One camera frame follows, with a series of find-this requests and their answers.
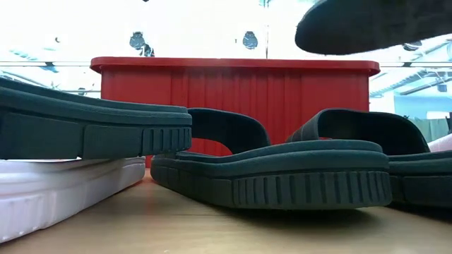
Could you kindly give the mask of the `grey-green curtain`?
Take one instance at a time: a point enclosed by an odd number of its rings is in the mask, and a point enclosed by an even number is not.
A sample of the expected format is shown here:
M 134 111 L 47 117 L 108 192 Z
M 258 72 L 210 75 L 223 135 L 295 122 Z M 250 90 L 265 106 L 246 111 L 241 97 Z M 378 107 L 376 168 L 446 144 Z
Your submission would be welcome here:
M 449 127 L 446 119 L 410 119 L 420 130 L 427 143 L 448 135 Z

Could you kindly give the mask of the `black slide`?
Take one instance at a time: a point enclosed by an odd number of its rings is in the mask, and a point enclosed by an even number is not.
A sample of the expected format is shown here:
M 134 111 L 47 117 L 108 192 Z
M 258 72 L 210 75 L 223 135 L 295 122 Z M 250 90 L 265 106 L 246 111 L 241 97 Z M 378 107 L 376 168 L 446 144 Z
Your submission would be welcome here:
M 230 111 L 191 108 L 193 138 L 213 140 L 228 156 L 157 155 L 150 174 L 161 186 L 223 207 L 342 210 L 388 205 L 388 158 L 360 140 L 270 143 L 256 119 Z
M 187 108 L 95 99 L 0 78 L 0 159 L 120 159 L 187 150 Z
M 365 140 L 389 158 L 393 202 L 452 208 L 452 150 L 432 152 L 418 127 L 403 116 L 324 109 L 287 138 Z

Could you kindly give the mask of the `black thong sandal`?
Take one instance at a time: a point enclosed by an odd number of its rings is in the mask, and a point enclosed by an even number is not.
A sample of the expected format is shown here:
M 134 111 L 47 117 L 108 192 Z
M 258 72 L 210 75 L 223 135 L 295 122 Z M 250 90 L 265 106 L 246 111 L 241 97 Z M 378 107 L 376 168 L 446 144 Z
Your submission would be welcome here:
M 315 54 L 374 51 L 452 33 L 452 0 L 319 0 L 295 44 Z

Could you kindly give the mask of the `red plastic bin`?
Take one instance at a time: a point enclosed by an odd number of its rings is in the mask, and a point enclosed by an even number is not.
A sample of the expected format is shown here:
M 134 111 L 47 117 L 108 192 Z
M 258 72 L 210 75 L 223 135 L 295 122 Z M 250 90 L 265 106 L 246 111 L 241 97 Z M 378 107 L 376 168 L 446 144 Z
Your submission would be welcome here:
M 283 143 L 322 109 L 369 109 L 374 61 L 99 56 L 101 96 L 250 116 Z

